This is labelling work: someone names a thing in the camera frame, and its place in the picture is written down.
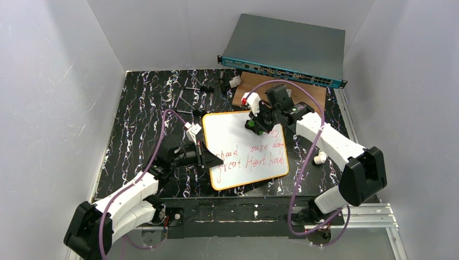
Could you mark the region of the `yellow framed whiteboard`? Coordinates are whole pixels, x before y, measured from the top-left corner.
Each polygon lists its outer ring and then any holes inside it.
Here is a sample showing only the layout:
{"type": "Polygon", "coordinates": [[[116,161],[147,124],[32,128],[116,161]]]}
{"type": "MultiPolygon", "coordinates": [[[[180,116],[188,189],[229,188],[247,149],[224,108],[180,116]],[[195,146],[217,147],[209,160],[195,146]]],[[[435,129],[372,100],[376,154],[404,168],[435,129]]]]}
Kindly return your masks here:
{"type": "Polygon", "coordinates": [[[202,118],[208,150],[223,163],[209,170],[211,186],[221,191],[289,173],[283,128],[256,135],[245,128],[248,112],[206,114],[202,118]]]}

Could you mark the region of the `green black whiteboard eraser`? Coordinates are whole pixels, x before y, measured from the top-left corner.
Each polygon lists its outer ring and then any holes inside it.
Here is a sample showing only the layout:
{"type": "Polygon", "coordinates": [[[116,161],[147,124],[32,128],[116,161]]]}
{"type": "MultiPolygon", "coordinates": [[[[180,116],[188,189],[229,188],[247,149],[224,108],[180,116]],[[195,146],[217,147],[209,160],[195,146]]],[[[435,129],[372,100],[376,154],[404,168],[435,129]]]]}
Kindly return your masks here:
{"type": "Polygon", "coordinates": [[[255,135],[263,135],[266,131],[256,122],[253,120],[247,120],[245,122],[245,128],[255,135]]]}

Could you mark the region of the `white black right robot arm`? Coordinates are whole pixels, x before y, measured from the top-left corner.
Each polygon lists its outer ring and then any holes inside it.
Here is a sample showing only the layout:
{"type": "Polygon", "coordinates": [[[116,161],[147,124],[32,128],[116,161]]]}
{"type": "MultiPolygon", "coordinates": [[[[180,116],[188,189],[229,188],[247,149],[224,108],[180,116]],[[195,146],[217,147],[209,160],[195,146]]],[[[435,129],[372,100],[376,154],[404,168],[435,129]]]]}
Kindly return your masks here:
{"type": "Polygon", "coordinates": [[[257,135],[275,126],[295,127],[295,133],[312,142],[339,167],[342,177],[337,186],[311,199],[302,215],[319,221],[327,214],[348,205],[360,206],[387,186],[383,152],[365,148],[339,133],[325,122],[321,112],[305,102],[294,103],[286,81],[265,92],[266,100],[254,91],[246,92],[241,104],[250,109],[245,127],[257,135]]]}

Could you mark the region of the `white pvc elbow far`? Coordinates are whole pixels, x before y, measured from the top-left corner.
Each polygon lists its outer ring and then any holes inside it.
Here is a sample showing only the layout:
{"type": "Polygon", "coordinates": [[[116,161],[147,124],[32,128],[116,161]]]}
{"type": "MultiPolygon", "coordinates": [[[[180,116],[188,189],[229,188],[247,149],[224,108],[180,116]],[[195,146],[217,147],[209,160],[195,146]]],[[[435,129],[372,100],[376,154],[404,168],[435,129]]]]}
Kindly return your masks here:
{"type": "Polygon", "coordinates": [[[236,88],[241,84],[241,77],[235,76],[232,79],[230,79],[228,83],[230,88],[236,88]]]}

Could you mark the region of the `white pvc elbow near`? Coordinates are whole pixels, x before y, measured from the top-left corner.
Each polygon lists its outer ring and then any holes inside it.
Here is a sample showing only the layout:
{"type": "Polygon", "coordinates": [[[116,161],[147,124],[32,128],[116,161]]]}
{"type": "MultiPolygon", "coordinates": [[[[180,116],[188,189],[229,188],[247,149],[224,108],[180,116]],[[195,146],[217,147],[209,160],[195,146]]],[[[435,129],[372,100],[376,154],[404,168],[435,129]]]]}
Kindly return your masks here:
{"type": "Polygon", "coordinates": [[[328,155],[323,151],[319,151],[318,154],[313,158],[313,162],[316,165],[321,165],[324,164],[327,161],[327,159],[328,155]]]}

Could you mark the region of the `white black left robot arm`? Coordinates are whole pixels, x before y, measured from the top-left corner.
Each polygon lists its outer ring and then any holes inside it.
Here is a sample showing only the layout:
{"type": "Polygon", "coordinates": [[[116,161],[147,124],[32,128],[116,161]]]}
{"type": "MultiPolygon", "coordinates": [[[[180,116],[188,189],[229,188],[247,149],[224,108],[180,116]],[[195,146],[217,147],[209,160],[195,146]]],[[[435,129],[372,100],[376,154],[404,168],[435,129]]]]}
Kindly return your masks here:
{"type": "Polygon", "coordinates": [[[104,259],[112,244],[135,227],[164,219],[165,206],[156,195],[176,168],[209,169],[224,161],[202,140],[183,145],[160,145],[150,159],[150,168],[107,197],[82,202],[75,210],[63,243],[83,259],[104,259]]]}

